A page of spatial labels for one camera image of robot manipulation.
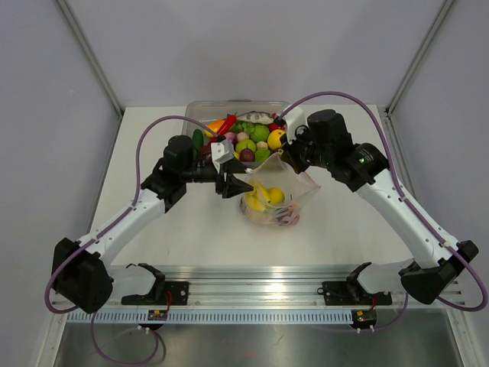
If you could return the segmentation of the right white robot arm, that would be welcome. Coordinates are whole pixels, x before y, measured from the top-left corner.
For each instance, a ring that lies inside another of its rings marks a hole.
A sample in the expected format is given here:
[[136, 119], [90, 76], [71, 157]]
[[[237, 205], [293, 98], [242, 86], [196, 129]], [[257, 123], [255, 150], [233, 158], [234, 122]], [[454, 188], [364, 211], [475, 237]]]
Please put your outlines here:
[[364, 303], [373, 294], [402, 289], [418, 302], [432, 304], [464, 270], [471, 270], [478, 247], [441, 229], [404, 189], [387, 149], [355, 143], [344, 117], [333, 109], [305, 115], [289, 106], [276, 121], [287, 132], [280, 140], [283, 161], [298, 174], [309, 167], [325, 168], [377, 210], [413, 256], [406, 262], [360, 265], [347, 278], [351, 300]]

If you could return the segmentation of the clear zip top bag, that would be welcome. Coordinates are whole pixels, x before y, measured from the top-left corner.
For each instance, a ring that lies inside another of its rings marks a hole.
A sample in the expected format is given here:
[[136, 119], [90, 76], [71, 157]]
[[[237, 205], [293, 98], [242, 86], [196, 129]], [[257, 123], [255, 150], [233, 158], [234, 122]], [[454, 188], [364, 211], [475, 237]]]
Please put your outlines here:
[[308, 174], [298, 174], [282, 161], [279, 153], [249, 171], [245, 182], [253, 190], [241, 196], [240, 210], [251, 222], [261, 226], [296, 225], [300, 211], [320, 189]]

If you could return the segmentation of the yellow toy banana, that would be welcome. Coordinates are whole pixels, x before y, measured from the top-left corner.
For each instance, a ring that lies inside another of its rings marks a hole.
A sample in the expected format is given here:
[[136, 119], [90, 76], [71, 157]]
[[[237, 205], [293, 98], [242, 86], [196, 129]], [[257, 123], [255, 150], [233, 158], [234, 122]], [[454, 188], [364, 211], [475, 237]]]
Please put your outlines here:
[[244, 195], [244, 202], [252, 210], [262, 213], [271, 208], [269, 191], [260, 183], [251, 183], [253, 190]]

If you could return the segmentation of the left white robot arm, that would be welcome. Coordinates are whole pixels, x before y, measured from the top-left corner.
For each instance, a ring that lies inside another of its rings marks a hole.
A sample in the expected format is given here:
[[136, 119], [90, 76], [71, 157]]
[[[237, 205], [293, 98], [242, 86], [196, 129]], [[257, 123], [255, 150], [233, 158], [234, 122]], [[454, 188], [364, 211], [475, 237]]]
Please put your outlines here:
[[247, 168], [235, 157], [230, 141], [219, 138], [211, 143], [208, 160], [195, 152], [190, 137], [172, 137], [151, 174], [138, 180], [134, 199], [124, 209], [80, 239], [57, 243], [44, 293], [51, 312], [59, 311], [50, 302], [51, 291], [86, 313], [100, 310], [111, 297], [120, 298], [124, 305], [171, 305], [175, 290], [155, 267], [140, 263], [116, 275], [109, 273], [108, 266], [137, 234], [176, 205], [187, 184], [213, 183], [224, 199], [252, 191], [249, 183], [236, 177]]

